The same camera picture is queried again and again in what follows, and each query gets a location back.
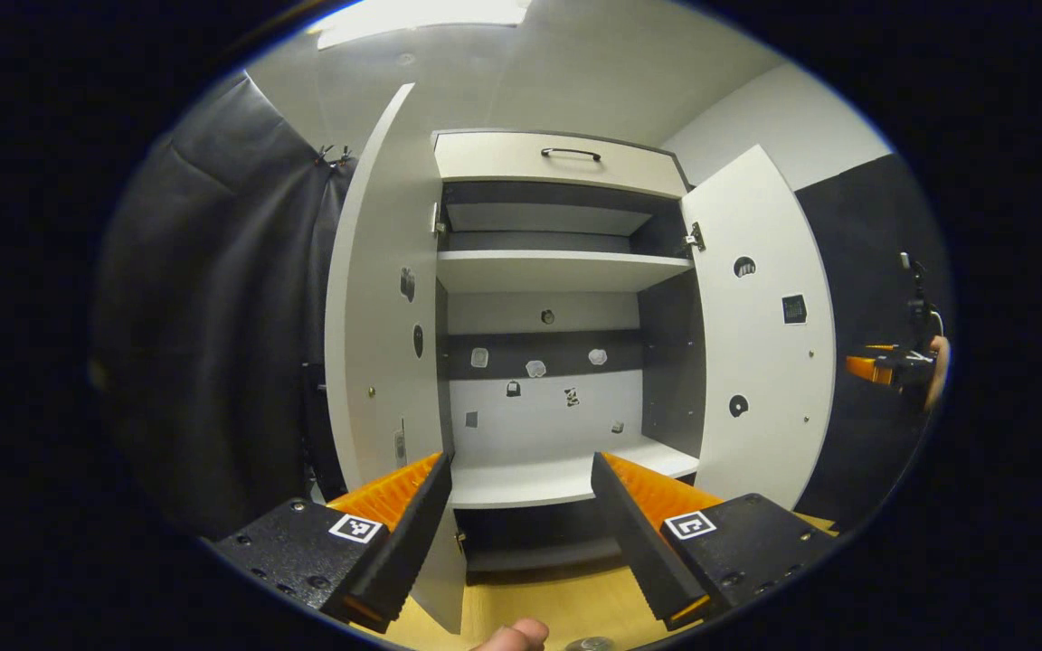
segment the door hinge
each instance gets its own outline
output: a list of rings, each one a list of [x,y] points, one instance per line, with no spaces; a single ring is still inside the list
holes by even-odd
[[[433,235],[445,233],[445,230],[448,228],[445,226],[445,222],[442,221],[442,205],[440,205],[439,202],[433,202],[433,211],[431,211],[430,222],[431,234]]]
[[[702,227],[698,226],[698,222],[694,222],[694,226],[690,227],[690,234],[686,235],[683,244],[690,247],[697,246],[699,251],[706,250],[706,241],[702,240]]]

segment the finger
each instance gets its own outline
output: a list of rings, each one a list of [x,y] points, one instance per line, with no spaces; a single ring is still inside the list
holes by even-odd
[[[515,627],[500,627],[485,644],[472,651],[529,651],[529,639]]]
[[[549,627],[545,623],[532,618],[521,618],[514,622],[514,629],[521,631],[525,639],[529,641],[529,648],[534,651],[541,651],[545,648],[545,639],[549,637]]]

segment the black handle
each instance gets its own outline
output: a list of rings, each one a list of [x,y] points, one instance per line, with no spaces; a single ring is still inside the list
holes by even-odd
[[[545,149],[542,149],[541,155],[549,156],[550,152],[570,152],[574,154],[586,154],[587,156],[592,156],[593,159],[595,159],[596,161],[600,160],[600,154],[596,154],[595,152],[587,152],[582,151],[582,149],[563,149],[562,147],[546,147]]]

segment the white cabinet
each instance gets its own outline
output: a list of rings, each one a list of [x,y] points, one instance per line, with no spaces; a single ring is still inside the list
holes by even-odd
[[[702,247],[683,241],[695,225]],[[818,247],[758,146],[688,191],[675,157],[644,147],[431,134],[404,85],[340,218],[325,366],[345,481],[446,449],[446,531],[454,507],[590,499],[595,450],[792,507],[834,349]],[[458,626],[464,558],[446,536],[433,548],[415,596]]]

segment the cabinet door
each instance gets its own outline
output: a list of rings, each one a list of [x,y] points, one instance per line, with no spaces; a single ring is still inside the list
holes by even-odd
[[[690,191],[683,218],[706,244],[692,249],[706,334],[695,486],[722,499],[756,492],[792,508],[818,461],[835,391],[819,247],[760,146]]]
[[[442,449],[431,234],[442,178],[413,86],[397,91],[368,137],[327,275],[327,406],[348,490]],[[451,510],[442,529],[449,520]],[[464,558],[454,539],[435,541],[422,577],[414,598],[458,630]]]

